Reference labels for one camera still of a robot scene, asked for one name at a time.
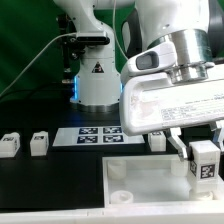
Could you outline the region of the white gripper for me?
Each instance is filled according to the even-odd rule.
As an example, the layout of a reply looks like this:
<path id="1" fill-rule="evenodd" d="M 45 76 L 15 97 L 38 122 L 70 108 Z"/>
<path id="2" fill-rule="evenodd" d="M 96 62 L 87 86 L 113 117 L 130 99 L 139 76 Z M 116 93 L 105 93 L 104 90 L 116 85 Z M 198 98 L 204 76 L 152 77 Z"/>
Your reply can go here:
<path id="1" fill-rule="evenodd" d="M 180 139 L 180 127 L 212 122 L 213 143 L 224 150 L 224 64 L 208 63 L 208 78 L 203 81 L 174 84 L 168 71 L 176 62 L 172 42 L 159 44 L 126 62 L 119 103 L 123 131 L 135 136 L 168 129 L 167 140 L 185 161 L 187 146 Z"/>

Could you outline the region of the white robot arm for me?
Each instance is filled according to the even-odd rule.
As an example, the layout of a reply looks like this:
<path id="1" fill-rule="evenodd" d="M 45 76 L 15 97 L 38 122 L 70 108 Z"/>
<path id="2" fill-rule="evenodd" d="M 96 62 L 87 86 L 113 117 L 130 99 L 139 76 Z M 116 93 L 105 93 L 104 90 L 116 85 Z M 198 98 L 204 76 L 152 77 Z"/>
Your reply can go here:
<path id="1" fill-rule="evenodd" d="M 122 26 L 120 120 L 130 136 L 224 120 L 224 8 L 218 0 L 114 0 Z"/>

